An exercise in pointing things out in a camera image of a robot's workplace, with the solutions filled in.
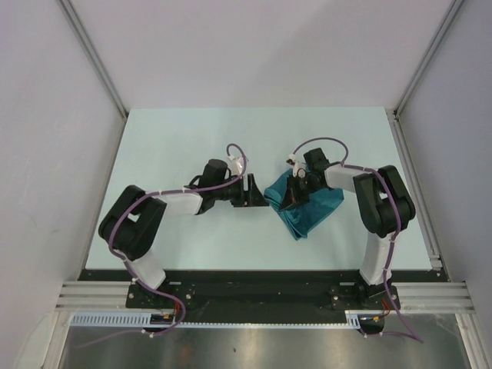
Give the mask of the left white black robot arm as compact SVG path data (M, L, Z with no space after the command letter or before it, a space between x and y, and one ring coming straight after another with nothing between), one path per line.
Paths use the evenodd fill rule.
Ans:
M211 159L203 172L181 190L148 194L136 185L123 190L104 216L98 235L110 252L120 258L133 278L145 286L143 298L153 307L170 298L165 271L151 251L162 220L166 217L204 214L217 201L235 208L267 207L253 174L245 174L241 159L231 164Z

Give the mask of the teal satin napkin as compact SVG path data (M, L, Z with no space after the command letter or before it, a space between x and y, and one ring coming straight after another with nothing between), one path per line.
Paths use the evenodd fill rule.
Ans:
M284 222L294 240L298 241L307 238L310 231L335 212L344 201L344 192L341 189L323 188L310 194L307 204L291 210L281 210L290 174L291 170L286 171L267 187L264 190L264 198Z

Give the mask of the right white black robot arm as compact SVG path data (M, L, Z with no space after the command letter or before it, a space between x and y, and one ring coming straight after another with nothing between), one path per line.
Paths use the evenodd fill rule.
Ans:
M379 169L330 162L320 148L304 154L302 164L294 153L287 163L292 173L280 204L282 211L299 208L310 202L320 190L343 190L354 193L361 220L367 229L367 246L359 269L363 284L354 289L355 301L363 308L373 308L382 299L379 285L391 278L391 260L397 236L416 216L411 196L393 165Z

